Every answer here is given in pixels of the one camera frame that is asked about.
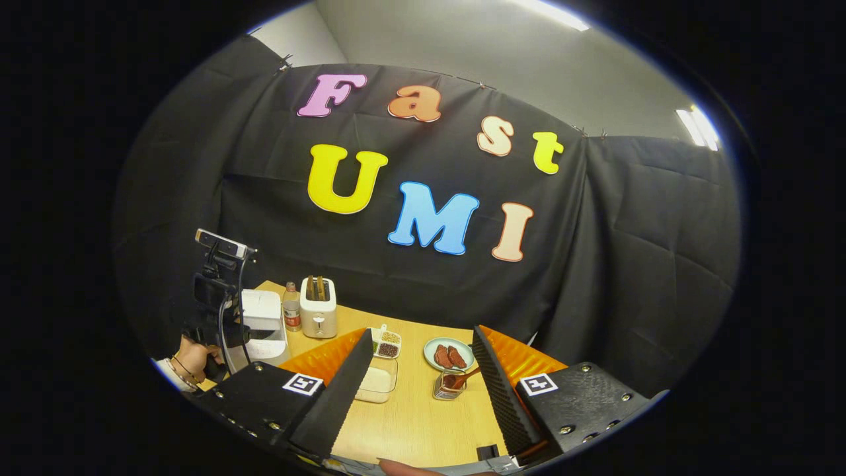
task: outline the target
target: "cable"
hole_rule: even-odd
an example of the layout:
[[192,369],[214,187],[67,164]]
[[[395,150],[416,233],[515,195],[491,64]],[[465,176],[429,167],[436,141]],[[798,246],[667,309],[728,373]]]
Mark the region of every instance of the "cable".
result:
[[223,302],[220,303],[220,309],[217,311],[217,344],[220,345],[221,355],[223,356],[223,363],[226,364],[226,369],[229,371],[229,376],[235,375],[232,370],[232,357],[229,356],[229,349],[226,348],[226,337],[223,336],[223,310],[226,308],[226,294],[223,295]]
[[241,317],[241,348],[244,349],[244,357],[247,358],[247,365],[251,365],[253,362],[250,360],[250,353],[247,352],[247,342],[244,338],[244,299],[241,293],[241,290],[243,290],[244,287],[241,285],[241,283],[244,280],[244,268],[247,266],[247,261],[250,259],[250,254],[252,253],[246,253],[246,256],[244,256],[244,262],[241,263],[241,270],[238,272],[238,313]]

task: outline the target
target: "bottle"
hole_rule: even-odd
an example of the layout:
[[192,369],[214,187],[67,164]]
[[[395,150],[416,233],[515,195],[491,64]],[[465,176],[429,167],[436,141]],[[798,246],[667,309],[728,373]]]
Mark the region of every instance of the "bottle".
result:
[[282,294],[282,312],[285,329],[297,332],[303,328],[302,320],[299,318],[299,292],[293,281],[285,285],[285,292]]

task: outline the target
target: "orange foam pad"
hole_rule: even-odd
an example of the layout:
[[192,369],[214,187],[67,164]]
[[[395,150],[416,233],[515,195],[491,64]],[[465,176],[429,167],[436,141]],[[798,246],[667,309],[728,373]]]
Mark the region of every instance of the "orange foam pad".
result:
[[278,367],[289,372],[323,379],[323,384],[329,385],[335,373],[341,368],[343,361],[347,359],[364,333],[365,328],[361,328],[341,335],[322,346],[315,347],[279,364]]
[[547,354],[533,349],[519,340],[489,329],[483,325],[479,326],[482,333],[491,343],[493,353],[496,354],[499,364],[503,366],[511,388],[515,388],[520,379],[537,374],[550,374],[567,368]]

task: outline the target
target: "yellow letter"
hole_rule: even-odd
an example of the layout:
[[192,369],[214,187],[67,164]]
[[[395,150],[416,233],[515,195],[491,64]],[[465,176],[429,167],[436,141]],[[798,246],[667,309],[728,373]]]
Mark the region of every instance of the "yellow letter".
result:
[[481,120],[481,132],[476,136],[479,148],[498,157],[505,157],[511,153],[511,140],[514,126],[510,122],[497,116],[487,116]]
[[355,154],[355,160],[361,162],[359,181],[350,196],[338,196],[332,190],[338,163],[347,157],[343,147],[317,144],[311,148],[315,158],[309,175],[309,198],[318,207],[329,212],[350,214],[364,210],[373,196],[376,174],[387,163],[387,157],[376,152],[361,151]]
[[387,113],[393,117],[415,118],[423,122],[433,122],[441,117],[437,105],[441,103],[441,93],[429,86],[404,86],[397,91],[397,97],[387,105]]
[[552,163],[552,153],[564,152],[564,146],[558,143],[558,136],[554,132],[536,132],[532,138],[537,141],[535,146],[535,166],[544,173],[555,174],[558,165]]
[[499,245],[491,250],[491,254],[494,258],[503,261],[519,261],[523,259],[520,243],[523,241],[526,222],[535,216],[535,212],[519,203],[503,203],[503,211],[505,212],[503,237],[499,239]]

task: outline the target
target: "finger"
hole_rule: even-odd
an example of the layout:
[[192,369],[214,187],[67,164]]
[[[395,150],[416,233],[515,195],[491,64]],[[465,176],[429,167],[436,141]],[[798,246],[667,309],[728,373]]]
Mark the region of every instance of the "finger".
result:
[[443,473],[436,473],[428,469],[415,468],[401,462],[384,458],[377,459],[379,460],[379,468],[381,468],[387,476],[443,476]]

